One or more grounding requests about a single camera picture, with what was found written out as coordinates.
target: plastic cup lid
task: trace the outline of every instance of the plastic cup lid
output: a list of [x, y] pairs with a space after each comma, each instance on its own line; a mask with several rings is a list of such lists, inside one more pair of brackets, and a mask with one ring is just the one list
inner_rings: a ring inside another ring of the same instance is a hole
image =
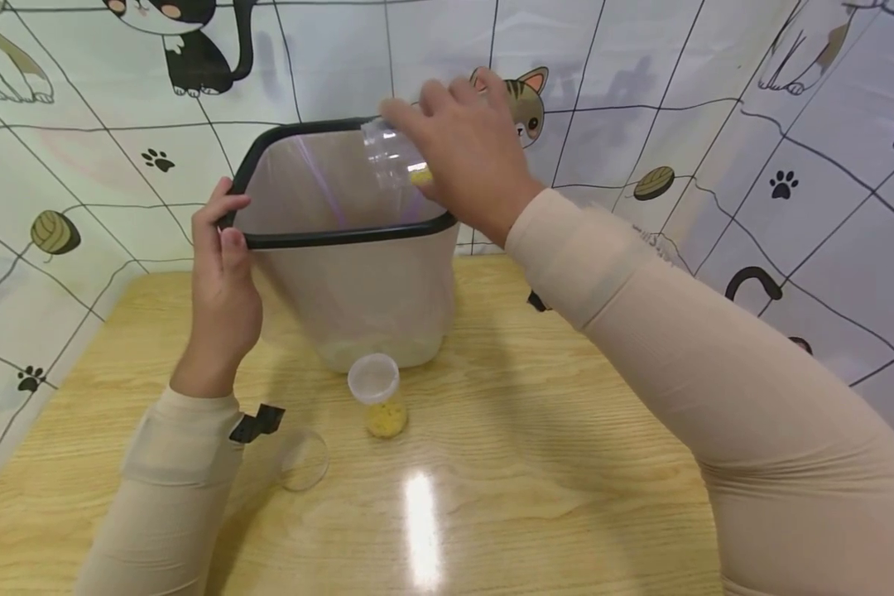
[[372, 406], [386, 401], [401, 384], [397, 363], [385, 353], [370, 353], [348, 370], [348, 389], [355, 400]]

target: wooden tabletop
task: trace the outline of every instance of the wooden tabletop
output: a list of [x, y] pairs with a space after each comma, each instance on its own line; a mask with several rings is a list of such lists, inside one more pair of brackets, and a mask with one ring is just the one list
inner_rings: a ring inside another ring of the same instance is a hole
[[[458, 313], [402, 372], [407, 429], [369, 437], [343, 376], [298, 333], [259, 344], [243, 409], [286, 408], [329, 446], [305, 493], [257, 494], [246, 452], [209, 594], [721, 594], [690, 454], [592, 345], [536, 313], [507, 257], [455, 259]], [[139, 278], [0, 475], [0, 594], [66, 594], [127, 441], [189, 327], [189, 276]]]

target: wrist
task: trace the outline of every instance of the wrist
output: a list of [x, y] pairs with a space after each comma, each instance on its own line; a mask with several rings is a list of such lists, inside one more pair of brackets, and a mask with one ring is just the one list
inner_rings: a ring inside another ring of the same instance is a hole
[[189, 397], [227, 397], [233, 394], [239, 364], [238, 359], [190, 344], [175, 366], [169, 387]]
[[517, 187], [506, 190], [501, 205], [498, 206], [498, 209], [493, 210], [493, 217], [484, 224], [481, 232], [493, 243], [505, 248], [512, 226], [517, 223], [517, 219], [520, 218], [527, 205], [543, 190], [546, 190], [546, 184], [532, 177], [524, 180]]

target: beige sleeve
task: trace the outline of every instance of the beige sleeve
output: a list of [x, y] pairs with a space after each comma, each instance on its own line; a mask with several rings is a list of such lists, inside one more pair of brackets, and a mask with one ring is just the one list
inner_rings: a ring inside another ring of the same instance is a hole
[[894, 594], [894, 433], [861, 397], [609, 212], [546, 190], [506, 248], [692, 450], [727, 594]]
[[239, 420], [234, 397], [204, 400], [165, 390], [136, 431], [75, 594], [203, 593], [242, 460], [242, 446], [228, 440]]

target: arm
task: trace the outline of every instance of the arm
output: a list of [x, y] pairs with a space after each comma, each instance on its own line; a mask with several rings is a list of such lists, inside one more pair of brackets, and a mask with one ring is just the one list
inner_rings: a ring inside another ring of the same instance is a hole
[[504, 83], [429, 81], [382, 114], [421, 187], [505, 246], [703, 471], [729, 594], [894, 594], [894, 434], [790, 340], [655, 255], [601, 209], [529, 175]]
[[123, 481], [96, 532], [75, 593], [204, 591], [222, 514], [242, 462], [228, 439], [241, 420], [235, 372], [261, 332], [245, 237], [215, 222], [248, 204], [216, 187], [192, 217], [192, 331], [170, 387], [148, 410], [123, 462]]

